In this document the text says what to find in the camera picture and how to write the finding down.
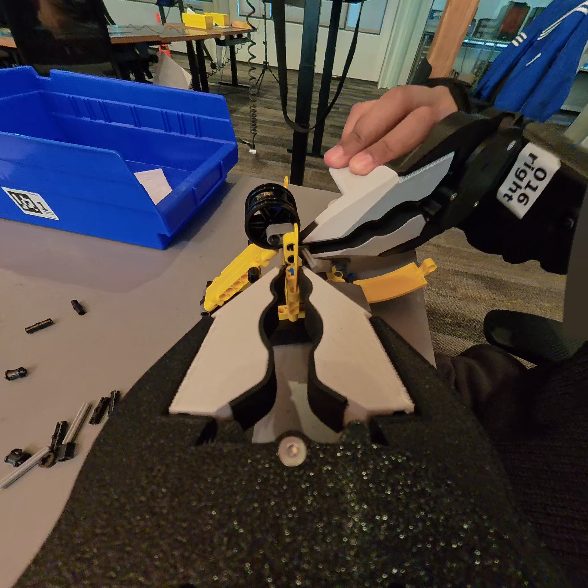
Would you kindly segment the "person's torso in dark sweater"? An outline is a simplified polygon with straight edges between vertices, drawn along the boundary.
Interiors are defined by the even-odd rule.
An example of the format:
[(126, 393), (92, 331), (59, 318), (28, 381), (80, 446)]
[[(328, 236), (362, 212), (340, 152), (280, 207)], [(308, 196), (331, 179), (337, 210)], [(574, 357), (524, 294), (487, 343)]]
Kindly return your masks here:
[(587, 343), (532, 368), (489, 344), (435, 359), (488, 434), (540, 540), (570, 584), (587, 587)]

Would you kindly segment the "person's right hand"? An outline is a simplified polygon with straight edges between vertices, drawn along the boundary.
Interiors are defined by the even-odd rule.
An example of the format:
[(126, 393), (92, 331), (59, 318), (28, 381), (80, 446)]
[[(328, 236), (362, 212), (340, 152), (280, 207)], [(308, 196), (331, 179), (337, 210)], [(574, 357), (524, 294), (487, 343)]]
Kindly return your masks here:
[(443, 86), (398, 86), (377, 100), (351, 108), (340, 141), (324, 156), (332, 169), (365, 176), (419, 146), (445, 117), (458, 110)]

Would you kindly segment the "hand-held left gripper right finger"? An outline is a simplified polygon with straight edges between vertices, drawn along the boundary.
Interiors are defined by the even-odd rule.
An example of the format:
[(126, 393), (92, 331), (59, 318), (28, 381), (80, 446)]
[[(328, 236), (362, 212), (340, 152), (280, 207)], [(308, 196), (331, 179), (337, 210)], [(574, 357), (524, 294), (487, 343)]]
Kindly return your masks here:
[(310, 270), (300, 271), (305, 329), (312, 342), (307, 399), (312, 413), (333, 432), (351, 422), (412, 414), (415, 404), (358, 303)]

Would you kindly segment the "white paper slip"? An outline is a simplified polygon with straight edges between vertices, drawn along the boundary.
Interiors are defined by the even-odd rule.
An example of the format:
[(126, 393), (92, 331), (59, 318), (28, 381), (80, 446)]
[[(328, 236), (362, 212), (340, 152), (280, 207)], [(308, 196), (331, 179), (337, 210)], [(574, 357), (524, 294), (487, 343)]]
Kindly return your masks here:
[(140, 171), (134, 175), (155, 205), (173, 191), (162, 168)]

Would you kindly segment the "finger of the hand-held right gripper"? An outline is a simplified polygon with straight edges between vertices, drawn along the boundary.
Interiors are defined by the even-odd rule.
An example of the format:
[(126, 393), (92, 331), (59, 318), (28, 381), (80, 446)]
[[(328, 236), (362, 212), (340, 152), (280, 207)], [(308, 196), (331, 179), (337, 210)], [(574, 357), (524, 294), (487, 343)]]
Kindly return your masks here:
[(329, 168), (341, 195), (306, 228), (304, 243), (320, 243), (348, 237), (352, 231), (378, 221), (395, 206), (420, 202), (429, 196), (449, 172), (455, 152), (406, 176), (388, 166), (378, 166), (367, 175), (349, 168)]
[(326, 252), (318, 252), (317, 248), (315, 248), (312, 255), (318, 259), (380, 256), (420, 236), (425, 224), (424, 217), (416, 215), (390, 234), (373, 236), (360, 245), (327, 246)]

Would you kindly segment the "black leg standing desk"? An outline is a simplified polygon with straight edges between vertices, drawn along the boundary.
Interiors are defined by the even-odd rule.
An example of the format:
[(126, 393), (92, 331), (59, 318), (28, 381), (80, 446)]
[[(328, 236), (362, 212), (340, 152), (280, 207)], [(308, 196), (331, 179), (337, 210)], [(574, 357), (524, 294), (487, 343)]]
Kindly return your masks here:
[(290, 166), (290, 183), (302, 186), (305, 178), (305, 166), (308, 147), (308, 135), (314, 132), (319, 139), (319, 145), (312, 149), (312, 153), (320, 156), (322, 135), (328, 114), (333, 109), (339, 95), (342, 92), (350, 66), (355, 56), (357, 40), (359, 37), (360, 20), (364, 8), (364, 1), (349, 1), (349, 4), (358, 4), (359, 13), (356, 26), (353, 31), (348, 55), (340, 76), (339, 84), (334, 97), (329, 100), (330, 83), (336, 50), (337, 35), (341, 19), (343, 1), (333, 1), (330, 12), (329, 29), (327, 35), (327, 47), (325, 62), (323, 64), (322, 82), (319, 92), (319, 102), (316, 122), (311, 125), (311, 108), (313, 97), (313, 85), (315, 79), (315, 63), (318, 46), (318, 33), (320, 21), (320, 1), (305, 1), (302, 37), (300, 46), (300, 63), (298, 69), (298, 84), (296, 89), (296, 114), (291, 120), (288, 116), (288, 68), (286, 59), (286, 22), (285, 1), (273, 2), (273, 22), (276, 41), (276, 58), (278, 61), (278, 81), (280, 86), (281, 108), (284, 121), (293, 131), (292, 158)]

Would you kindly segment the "pile of toy brick pieces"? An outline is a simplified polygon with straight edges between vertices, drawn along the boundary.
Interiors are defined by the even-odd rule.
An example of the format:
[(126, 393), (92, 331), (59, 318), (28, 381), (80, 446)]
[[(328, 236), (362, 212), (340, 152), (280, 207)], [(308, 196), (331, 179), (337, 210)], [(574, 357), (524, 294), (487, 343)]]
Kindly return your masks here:
[(77, 437), (84, 425), (99, 425), (106, 415), (112, 415), (120, 399), (121, 391), (115, 389), (108, 396), (101, 397), (96, 405), (83, 403), (71, 422), (64, 420), (56, 423), (47, 447), (34, 454), (20, 448), (7, 454), (4, 462), (11, 465), (13, 471), (1, 479), (1, 490), (8, 489), (35, 467), (48, 469), (73, 459), (77, 453)]

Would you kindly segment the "blue jacket with white stripes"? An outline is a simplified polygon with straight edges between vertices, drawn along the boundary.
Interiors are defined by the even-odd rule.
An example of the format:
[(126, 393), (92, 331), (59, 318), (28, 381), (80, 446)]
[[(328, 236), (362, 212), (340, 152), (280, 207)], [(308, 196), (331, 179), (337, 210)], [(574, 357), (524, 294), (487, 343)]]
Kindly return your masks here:
[(587, 1), (552, 1), (496, 57), (474, 97), (546, 122), (565, 103), (586, 46)]

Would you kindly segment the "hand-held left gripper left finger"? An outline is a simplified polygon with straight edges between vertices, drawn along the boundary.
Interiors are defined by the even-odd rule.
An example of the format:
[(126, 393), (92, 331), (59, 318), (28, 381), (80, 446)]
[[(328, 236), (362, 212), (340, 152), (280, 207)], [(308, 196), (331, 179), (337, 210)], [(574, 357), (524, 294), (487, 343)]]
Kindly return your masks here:
[(248, 430), (272, 411), (277, 379), (271, 339), (283, 285), (283, 270), (273, 268), (214, 314), (170, 415), (232, 420)]

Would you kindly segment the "blue plastic storage bin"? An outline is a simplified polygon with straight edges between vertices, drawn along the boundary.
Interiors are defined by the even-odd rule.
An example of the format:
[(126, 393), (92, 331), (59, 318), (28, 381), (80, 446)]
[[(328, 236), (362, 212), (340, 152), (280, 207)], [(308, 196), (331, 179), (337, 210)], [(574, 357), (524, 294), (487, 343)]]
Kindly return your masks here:
[[(165, 249), (238, 162), (223, 95), (1, 70), (1, 219)], [(135, 177), (162, 168), (155, 205)]]

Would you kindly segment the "wooden pillar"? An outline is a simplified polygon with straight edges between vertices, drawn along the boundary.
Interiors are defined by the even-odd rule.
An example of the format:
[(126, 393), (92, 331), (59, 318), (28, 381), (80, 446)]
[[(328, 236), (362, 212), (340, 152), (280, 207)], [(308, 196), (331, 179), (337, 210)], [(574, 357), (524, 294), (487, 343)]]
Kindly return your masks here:
[(449, 77), (480, 1), (446, 1), (428, 52), (431, 78)]

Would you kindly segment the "white foam board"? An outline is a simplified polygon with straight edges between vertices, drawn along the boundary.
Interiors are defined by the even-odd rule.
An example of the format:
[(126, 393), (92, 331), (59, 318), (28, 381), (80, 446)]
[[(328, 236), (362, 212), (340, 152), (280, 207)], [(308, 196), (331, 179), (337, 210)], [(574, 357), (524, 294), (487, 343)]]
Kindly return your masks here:
[(191, 74), (165, 53), (159, 54), (152, 82), (161, 87), (186, 91), (192, 89)]

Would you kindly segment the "yellow toy brick vehicle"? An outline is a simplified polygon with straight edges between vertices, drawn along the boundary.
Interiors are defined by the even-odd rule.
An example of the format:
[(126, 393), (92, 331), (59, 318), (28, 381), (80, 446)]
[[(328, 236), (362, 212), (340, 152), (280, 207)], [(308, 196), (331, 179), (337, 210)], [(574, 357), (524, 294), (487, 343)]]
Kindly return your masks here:
[(355, 279), (345, 263), (319, 262), (302, 246), (300, 220), (289, 180), (264, 183), (247, 195), (245, 233), (248, 245), (213, 281), (206, 284), (201, 316), (215, 313), (222, 305), (261, 279), (261, 271), (279, 256), (284, 271), (284, 293), (278, 297), (278, 322), (268, 338), (274, 345), (307, 342), (305, 304), (300, 297), (302, 269), (310, 269), (335, 290), (371, 311), (371, 303), (387, 302), (413, 293), (427, 285), (427, 276), (437, 269), (432, 259), (409, 263), (384, 275)]

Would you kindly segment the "black mesh office chair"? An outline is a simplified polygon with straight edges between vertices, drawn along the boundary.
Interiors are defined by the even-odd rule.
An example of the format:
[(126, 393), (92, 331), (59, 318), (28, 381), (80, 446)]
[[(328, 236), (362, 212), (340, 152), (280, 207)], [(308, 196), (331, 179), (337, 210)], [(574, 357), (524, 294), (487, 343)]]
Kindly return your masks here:
[(22, 63), (39, 74), (120, 77), (102, 1), (1, 1), (1, 16)]

